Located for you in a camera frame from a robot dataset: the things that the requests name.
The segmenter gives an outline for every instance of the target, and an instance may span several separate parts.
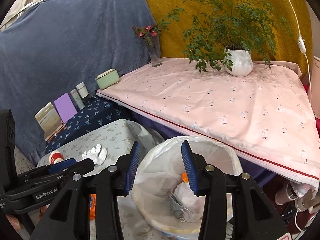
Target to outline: bed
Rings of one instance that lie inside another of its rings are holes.
[[[188,59],[166,58],[98,90],[132,111],[185,135],[203,135],[238,156],[297,183],[298,195],[318,190],[320,140],[299,67],[255,63],[244,78],[225,70],[199,73]]]

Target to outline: orange wrapper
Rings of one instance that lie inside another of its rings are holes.
[[[12,216],[12,215],[5,215],[7,217],[7,219],[9,220],[10,224],[13,226],[13,228],[18,231],[21,229],[21,224],[19,222],[19,220]]]
[[[189,182],[188,176],[187,176],[187,173],[186,173],[186,172],[184,172],[184,173],[181,174],[181,178],[182,178],[183,182]]]
[[[91,194],[89,220],[94,220],[94,219],[96,219],[96,195]]]

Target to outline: white jar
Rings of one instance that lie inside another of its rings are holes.
[[[233,49],[227,49],[226,51],[230,53],[231,56],[226,56],[225,59],[233,62],[233,66],[231,67],[232,71],[225,66],[226,71],[236,77],[249,75],[253,68],[250,51]]]
[[[89,95],[87,88],[84,85],[84,82],[80,83],[79,85],[76,85],[76,88],[82,98],[85,98],[87,95]]]

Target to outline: floral tablecloth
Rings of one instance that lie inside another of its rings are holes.
[[[103,94],[185,135],[203,135],[232,147],[239,157],[297,182],[302,197],[319,188],[320,140],[299,66],[254,63],[246,77],[225,69],[199,73],[188,59],[163,59],[121,77]]]
[[[134,121],[127,108],[110,100],[94,98],[92,103],[67,121],[64,130],[47,143],[45,153],[52,152],[86,133],[122,118]]]
[[[119,119],[87,133],[76,140],[58,148],[65,159],[82,159],[84,151],[88,151],[97,143],[107,148],[108,154],[102,165],[95,166],[94,170],[86,176],[98,174],[104,168],[115,164],[118,157],[128,154],[134,141],[138,141],[145,151],[163,141],[163,138],[153,130],[147,131],[136,122]],[[38,163],[38,167],[49,164],[49,156],[44,156]],[[118,197],[120,220],[124,239],[127,240],[160,240],[167,239],[162,233],[151,227],[142,217],[130,195]],[[90,221],[90,239],[96,239],[95,221]]]

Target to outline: red and white can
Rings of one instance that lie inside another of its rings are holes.
[[[60,151],[53,151],[49,156],[50,164],[56,164],[62,161],[64,161],[64,158]]]

